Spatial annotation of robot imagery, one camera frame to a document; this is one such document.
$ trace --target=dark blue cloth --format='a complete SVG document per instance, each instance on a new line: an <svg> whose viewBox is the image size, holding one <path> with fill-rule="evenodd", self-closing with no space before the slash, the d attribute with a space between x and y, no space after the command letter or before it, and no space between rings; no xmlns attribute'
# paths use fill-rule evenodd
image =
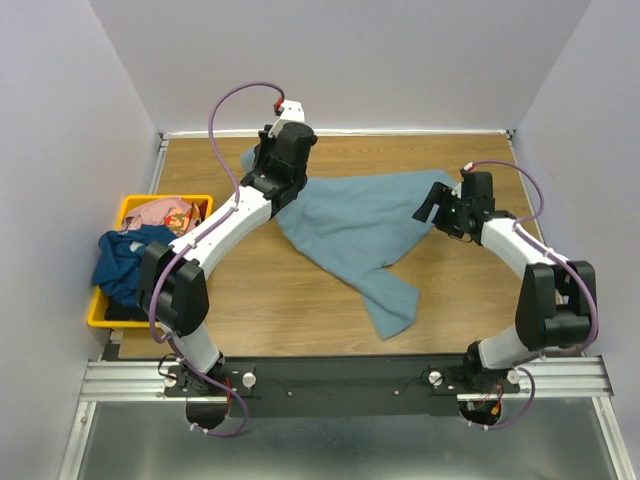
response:
<svg viewBox="0 0 640 480"><path fill-rule="evenodd" d="M126 307L135 307L136 290L140 280L140 262L144 251L152 242L168 245L176 235L164 225L143 225L139 230L110 231L98 240L102 253L91 277L108 297Z"/></svg>
<svg viewBox="0 0 640 480"><path fill-rule="evenodd" d="M253 150L242 155L245 171L253 159ZM309 177L298 199L276 215L296 250L362 294L382 339L397 335L416 319L420 292L385 267L433 228L431 219L422 223L411 216L434 182L455 185L442 170Z"/></svg>

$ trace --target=wooden table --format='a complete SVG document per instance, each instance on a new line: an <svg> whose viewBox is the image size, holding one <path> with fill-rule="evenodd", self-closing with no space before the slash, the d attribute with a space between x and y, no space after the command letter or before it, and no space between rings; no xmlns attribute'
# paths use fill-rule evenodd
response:
<svg viewBox="0 0 640 480"><path fill-rule="evenodd" d="M251 138L219 141L236 178ZM501 135L321 137L308 173L319 177L442 168L453 178L472 160L513 161ZM494 173L497 207L530 212L512 169ZM171 140L158 193L232 193L206 139ZM527 226L533 232L533 225ZM391 271L421 291L416 323L386 341L376 335L357 291L299 254L269 222L245 238L209 278L206 324L220 349L236 355L328 355L460 352L512 325L520 291L516 275L475 244L434 230ZM146 330L127 330L121 358L157 357L166 346Z"/></svg>

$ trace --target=yellow bin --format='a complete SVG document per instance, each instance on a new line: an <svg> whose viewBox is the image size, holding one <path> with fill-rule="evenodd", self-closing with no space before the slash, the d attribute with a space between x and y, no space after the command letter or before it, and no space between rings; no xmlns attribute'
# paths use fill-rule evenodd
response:
<svg viewBox="0 0 640 480"><path fill-rule="evenodd" d="M205 217L211 215L213 211L213 197L210 195L129 195L125 197L120 207L120 213L116 219L114 230L120 228L122 219L136 207L143 205L151 200L165 197L181 197L186 203L195 203L196 205L202 205L204 201L207 201L207 209ZM105 320L104 312L107 310L107 303L109 300L102 291L95 287L93 290L93 297L91 298L91 305L89 306L89 314L87 315L87 323L92 327L101 328L149 328L149 322L135 322L133 320Z"/></svg>

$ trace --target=pink cloth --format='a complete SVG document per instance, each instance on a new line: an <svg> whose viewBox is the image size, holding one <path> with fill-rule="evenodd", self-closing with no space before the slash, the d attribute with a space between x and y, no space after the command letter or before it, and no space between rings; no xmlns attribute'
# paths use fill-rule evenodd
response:
<svg viewBox="0 0 640 480"><path fill-rule="evenodd" d="M191 205L180 197L152 200L131 210L122 220L120 230L138 230L142 225L164 225L165 218L172 214L187 214Z"/></svg>

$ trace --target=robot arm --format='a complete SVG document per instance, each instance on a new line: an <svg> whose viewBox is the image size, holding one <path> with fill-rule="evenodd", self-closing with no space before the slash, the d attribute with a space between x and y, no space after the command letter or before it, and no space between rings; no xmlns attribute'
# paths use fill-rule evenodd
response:
<svg viewBox="0 0 640 480"><path fill-rule="evenodd" d="M520 227L514 217L495 210L491 173L463 169L457 187L436 183L413 218L426 222L436 205L439 208L432 219L436 228L455 238L468 235L522 279L515 325L469 346L467 384L483 372L504 372L543 349L585 342L591 315L583 293L565 269L543 253L548 251L544 245L526 233L527 240L523 239L516 232ZM595 297L595 272L589 263L571 262L557 254L555 258L573 268Z"/></svg>
<svg viewBox="0 0 640 480"><path fill-rule="evenodd" d="M275 113L276 122L259 132L260 144L252 170L241 181L239 201L236 203L233 195L197 228L168 247L150 245L142 258L138 304L148 313L160 273L176 252L191 246L163 285L156 318L157 325L171 335L185 359L203 373L210 372L222 358L204 325L209 310L209 275L249 232L294 201L307 181L309 152L317 137L304 124L300 103L279 102ZM232 215L200 238L231 209Z"/></svg>

